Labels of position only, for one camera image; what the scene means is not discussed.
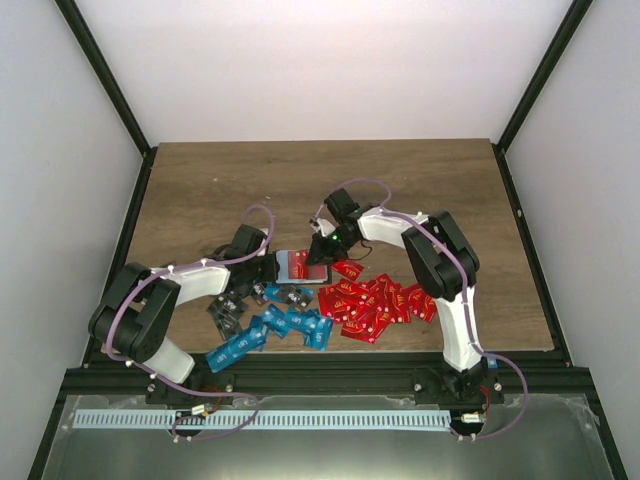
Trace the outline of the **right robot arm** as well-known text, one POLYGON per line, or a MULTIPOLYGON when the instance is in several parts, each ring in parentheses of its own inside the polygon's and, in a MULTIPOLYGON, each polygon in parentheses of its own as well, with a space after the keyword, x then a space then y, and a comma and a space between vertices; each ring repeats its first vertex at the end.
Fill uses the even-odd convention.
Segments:
POLYGON ((406 214, 384 202, 359 205, 343 188, 325 198, 322 207, 332 220, 315 214, 308 263, 334 263, 348 258, 361 241, 405 250, 422 290, 435 301, 444 340, 442 388, 458 403, 472 399, 486 372, 474 308, 480 262, 474 249, 447 211, 406 214))

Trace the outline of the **black card holder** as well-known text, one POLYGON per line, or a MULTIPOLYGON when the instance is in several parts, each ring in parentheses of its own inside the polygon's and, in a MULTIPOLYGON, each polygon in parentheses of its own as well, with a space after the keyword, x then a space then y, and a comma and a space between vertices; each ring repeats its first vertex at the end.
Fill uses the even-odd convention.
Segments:
POLYGON ((275 252, 279 285, 326 285, 332 277, 327 265, 308 265, 307 250, 278 250, 275 252))

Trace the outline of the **red VIP card 839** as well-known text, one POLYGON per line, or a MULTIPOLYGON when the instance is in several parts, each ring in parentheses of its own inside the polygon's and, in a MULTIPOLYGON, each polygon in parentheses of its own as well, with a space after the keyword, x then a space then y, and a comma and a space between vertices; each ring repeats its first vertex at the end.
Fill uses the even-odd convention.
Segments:
POLYGON ((286 252, 287 278, 298 283, 322 283, 329 279, 326 265, 307 265, 307 250, 286 252))

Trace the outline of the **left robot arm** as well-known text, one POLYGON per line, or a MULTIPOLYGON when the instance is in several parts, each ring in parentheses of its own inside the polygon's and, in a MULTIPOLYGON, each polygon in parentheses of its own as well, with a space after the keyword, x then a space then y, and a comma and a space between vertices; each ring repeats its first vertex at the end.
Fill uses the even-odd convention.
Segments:
POLYGON ((271 231, 240 225, 221 252, 193 264, 147 268, 132 262, 120 271, 93 313, 88 331, 123 361, 169 381, 181 403, 196 402, 203 377, 194 358, 167 337, 174 309, 201 297, 246 294, 277 271, 268 252, 271 231))

